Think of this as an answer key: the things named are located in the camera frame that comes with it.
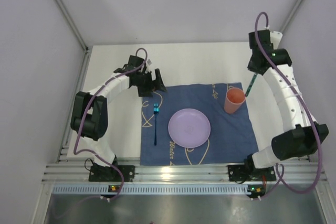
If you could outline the blue metallic fork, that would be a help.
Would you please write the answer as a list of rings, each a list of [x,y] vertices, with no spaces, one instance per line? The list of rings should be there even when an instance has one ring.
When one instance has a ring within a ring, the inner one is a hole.
[[[159,113],[159,104],[155,103],[153,106],[153,114],[155,119],[155,126],[154,126],[154,145],[157,145],[157,115]]]

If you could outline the teal-handled metal spoon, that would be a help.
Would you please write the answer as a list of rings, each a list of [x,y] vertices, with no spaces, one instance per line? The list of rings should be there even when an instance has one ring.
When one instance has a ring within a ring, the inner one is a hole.
[[[248,87],[247,87],[247,89],[246,89],[245,97],[248,97],[248,96],[249,96],[250,91],[251,91],[251,89],[252,89],[252,87],[253,87],[253,85],[254,85],[254,83],[255,83],[255,81],[256,81],[257,76],[258,76],[258,74],[257,74],[257,73],[254,73],[254,75],[253,75],[253,77],[252,77],[252,79],[251,79],[251,81],[250,81],[250,83],[249,83],[249,85],[248,85]]]

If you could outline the orange plastic cup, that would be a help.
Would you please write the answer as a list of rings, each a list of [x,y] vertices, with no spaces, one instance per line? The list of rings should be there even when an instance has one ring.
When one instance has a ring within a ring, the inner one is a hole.
[[[244,91],[240,88],[230,88],[226,92],[224,110],[228,114],[235,113],[245,102]]]

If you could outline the purple plastic plate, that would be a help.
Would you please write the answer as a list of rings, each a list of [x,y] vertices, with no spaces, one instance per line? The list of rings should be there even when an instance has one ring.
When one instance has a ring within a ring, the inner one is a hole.
[[[196,109],[182,109],[172,115],[168,123],[171,140],[184,148],[203,145],[211,134],[207,116]]]

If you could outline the blue fish-print cloth napkin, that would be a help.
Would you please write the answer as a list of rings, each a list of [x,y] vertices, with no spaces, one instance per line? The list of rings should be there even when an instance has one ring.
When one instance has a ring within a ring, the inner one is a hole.
[[[224,110],[226,92],[241,83],[171,86],[142,99],[143,166],[242,163],[258,151],[244,103]]]

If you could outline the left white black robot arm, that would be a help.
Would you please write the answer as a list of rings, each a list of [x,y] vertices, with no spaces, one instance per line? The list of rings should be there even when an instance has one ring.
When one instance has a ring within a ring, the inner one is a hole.
[[[135,55],[117,68],[109,79],[96,88],[79,91],[74,100],[70,127],[77,133],[73,154],[83,152],[94,156],[94,163],[102,167],[116,167],[117,157],[104,137],[108,129],[108,104],[121,92],[137,87],[139,97],[152,97],[155,91],[166,91],[160,70],[148,70],[148,58]]]

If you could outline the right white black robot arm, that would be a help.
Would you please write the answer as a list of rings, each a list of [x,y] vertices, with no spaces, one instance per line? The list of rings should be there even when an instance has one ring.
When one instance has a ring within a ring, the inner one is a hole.
[[[255,38],[256,34],[259,35],[267,57],[277,66],[277,69],[271,66],[260,51]],[[311,124],[315,125],[320,141],[326,139],[329,129],[326,124],[319,124],[312,115],[305,112],[298,100],[301,92],[293,92],[293,89],[298,89],[298,85],[287,50],[274,47],[268,30],[250,32],[249,47],[252,50],[252,56],[247,68],[251,72],[262,75],[271,88],[281,114],[283,133],[273,137],[270,145],[263,150],[249,155],[246,162],[252,162],[256,169],[263,169],[290,158],[314,154],[318,146]]]

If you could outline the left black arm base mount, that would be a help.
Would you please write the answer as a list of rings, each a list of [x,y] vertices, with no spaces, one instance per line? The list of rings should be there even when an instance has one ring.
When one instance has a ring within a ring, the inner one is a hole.
[[[135,166],[120,165],[117,167],[124,177],[124,182],[132,182],[135,175]],[[90,168],[90,182],[121,182],[121,175],[112,167],[103,167],[94,164]]]

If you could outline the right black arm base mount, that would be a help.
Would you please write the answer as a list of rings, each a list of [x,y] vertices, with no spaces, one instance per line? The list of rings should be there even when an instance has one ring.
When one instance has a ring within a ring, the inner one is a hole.
[[[276,180],[275,171],[272,167],[263,169],[248,170],[245,165],[228,165],[228,176],[230,182],[243,184],[244,182],[273,182]]]

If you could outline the aluminium rail frame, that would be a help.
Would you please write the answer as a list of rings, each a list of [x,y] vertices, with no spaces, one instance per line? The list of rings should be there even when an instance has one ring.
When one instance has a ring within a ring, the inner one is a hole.
[[[88,168],[83,158],[62,158],[57,163],[46,166],[43,183],[86,183]],[[141,166],[136,158],[120,158],[121,165],[135,166],[133,183],[143,184],[229,184],[227,164],[188,165],[188,166]],[[309,184],[316,176],[318,163],[307,159],[293,159],[283,162],[284,180],[287,184]]]

